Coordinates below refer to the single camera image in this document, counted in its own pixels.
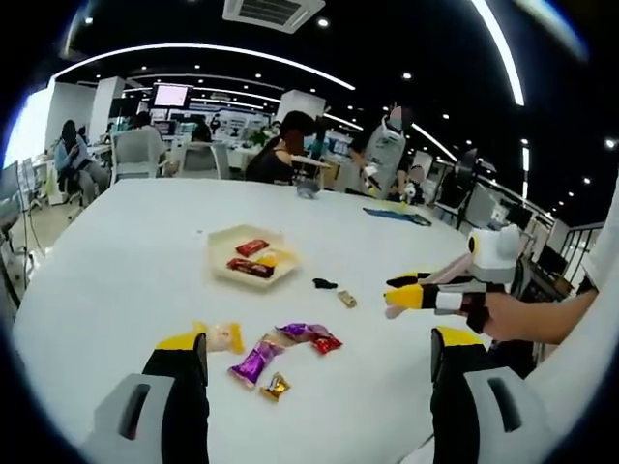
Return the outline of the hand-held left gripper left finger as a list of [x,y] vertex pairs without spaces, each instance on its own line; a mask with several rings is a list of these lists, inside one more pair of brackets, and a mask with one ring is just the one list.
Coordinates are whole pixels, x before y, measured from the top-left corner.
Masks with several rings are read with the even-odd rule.
[[207,337],[160,342],[139,373],[125,377],[94,412],[79,450],[89,463],[207,463]]

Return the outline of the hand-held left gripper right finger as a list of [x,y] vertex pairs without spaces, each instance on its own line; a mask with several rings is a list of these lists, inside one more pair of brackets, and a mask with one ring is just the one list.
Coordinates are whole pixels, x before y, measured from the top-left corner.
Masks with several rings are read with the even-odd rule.
[[540,398],[467,330],[431,331],[435,463],[541,463],[551,433]]

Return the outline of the person's right hand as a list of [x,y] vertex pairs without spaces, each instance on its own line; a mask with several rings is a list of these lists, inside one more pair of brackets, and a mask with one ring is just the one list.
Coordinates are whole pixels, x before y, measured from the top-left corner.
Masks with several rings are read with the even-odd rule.
[[483,332],[498,341],[527,340],[530,307],[510,295],[486,293]]

